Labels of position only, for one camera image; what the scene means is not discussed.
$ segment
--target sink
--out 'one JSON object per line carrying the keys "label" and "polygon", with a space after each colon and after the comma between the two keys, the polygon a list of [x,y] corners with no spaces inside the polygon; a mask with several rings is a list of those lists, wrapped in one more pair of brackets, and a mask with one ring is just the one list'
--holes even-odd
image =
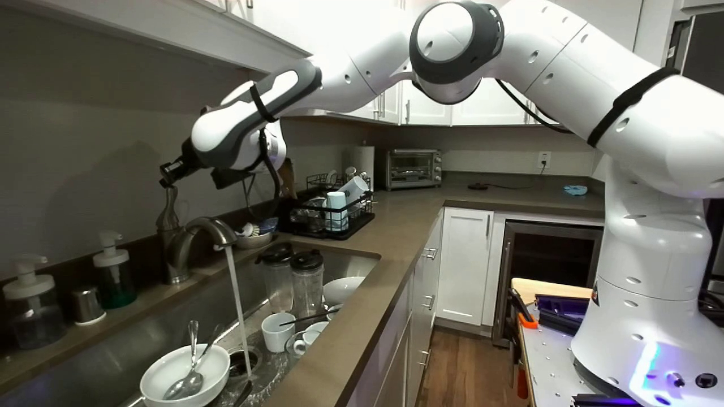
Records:
{"label": "sink", "polygon": [[[345,248],[328,248],[318,244],[294,244],[294,248],[319,248],[324,256],[324,283],[345,277],[366,277],[375,269],[379,256]],[[261,322],[293,306],[289,281],[293,277],[280,267],[257,264],[253,256],[238,256],[238,281],[245,308],[245,330],[251,350],[251,366],[257,375],[253,395],[266,395],[276,382],[294,366],[286,354],[274,355],[266,349]],[[225,394],[212,402],[215,407],[242,406],[240,394],[245,388],[242,364],[242,334],[235,324],[235,308],[231,294],[231,278],[227,271],[215,278],[201,278],[191,294],[177,294],[163,306],[147,309],[140,319],[121,325],[97,343],[87,346],[81,354],[46,368],[42,375],[24,382],[20,388],[0,395],[0,406],[142,406],[138,380],[145,368],[169,354],[186,346],[186,325],[191,319],[201,322],[200,342],[207,342],[217,325],[227,328],[220,346],[233,354],[231,380]]]}

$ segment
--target spoon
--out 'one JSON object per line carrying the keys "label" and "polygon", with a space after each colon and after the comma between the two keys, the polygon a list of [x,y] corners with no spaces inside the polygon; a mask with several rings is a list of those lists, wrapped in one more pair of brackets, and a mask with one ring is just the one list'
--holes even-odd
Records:
{"label": "spoon", "polygon": [[165,400],[175,400],[175,398],[186,398],[186,395],[191,395],[191,394],[188,394],[188,382],[191,382],[191,380],[197,382],[194,375],[200,375],[197,368],[200,368],[200,364],[201,364],[201,358],[197,355],[200,322],[188,322],[188,342],[191,342],[191,372],[188,372],[183,377],[178,377],[175,385],[167,388],[167,391],[163,394]]}
{"label": "spoon", "polygon": [[207,354],[210,350],[210,346],[217,342],[217,332],[220,328],[215,328],[212,339],[205,346],[205,350],[197,355],[192,355],[191,359],[191,372],[186,377],[177,380],[167,391],[165,391],[165,400],[177,400],[177,398],[188,398],[194,395],[205,389],[205,375],[197,372],[207,358]]}

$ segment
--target faucet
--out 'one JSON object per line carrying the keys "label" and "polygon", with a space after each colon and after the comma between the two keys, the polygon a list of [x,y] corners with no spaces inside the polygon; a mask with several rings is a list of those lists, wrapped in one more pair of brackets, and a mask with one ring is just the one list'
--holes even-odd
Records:
{"label": "faucet", "polygon": [[186,229],[181,229],[181,222],[175,209],[177,196],[178,196],[178,191],[175,185],[165,185],[165,207],[156,219],[156,233],[162,237],[162,244],[163,244],[162,248],[167,267],[165,283],[169,285],[191,281],[188,254],[200,230],[207,230],[212,237],[212,244],[217,251],[235,244],[235,230],[221,219],[197,217],[188,222]]}
{"label": "faucet", "polygon": [[207,230],[210,235],[215,251],[221,251],[235,244],[235,230],[221,219],[197,217],[188,222],[188,226],[181,229],[167,246],[167,283],[169,285],[178,285],[191,278],[188,254],[200,230]]}

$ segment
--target cabinet handle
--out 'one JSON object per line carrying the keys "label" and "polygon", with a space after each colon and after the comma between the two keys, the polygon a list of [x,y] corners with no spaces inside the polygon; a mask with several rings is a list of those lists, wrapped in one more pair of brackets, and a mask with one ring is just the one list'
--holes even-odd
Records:
{"label": "cabinet handle", "polygon": [[418,364],[422,364],[424,368],[427,368],[427,364],[431,364],[431,354],[424,349],[422,355],[424,355],[424,359],[422,359]]}
{"label": "cabinet handle", "polygon": [[426,303],[427,313],[432,313],[432,306],[434,306],[434,296],[426,296]]}

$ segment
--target robotic arm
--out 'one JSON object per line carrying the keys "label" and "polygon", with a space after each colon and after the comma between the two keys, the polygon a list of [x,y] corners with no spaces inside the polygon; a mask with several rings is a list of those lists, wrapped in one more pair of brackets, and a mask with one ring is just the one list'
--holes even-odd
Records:
{"label": "robotic arm", "polygon": [[283,113],[353,112],[402,79],[458,105],[485,77],[510,82],[613,158],[596,296],[574,358],[643,406],[724,406],[724,364],[714,359],[724,334],[698,313],[711,251],[702,199],[724,196],[724,97],[553,3],[440,3],[353,55],[311,56],[247,82],[194,122],[188,161],[279,167],[286,144],[274,121]]}

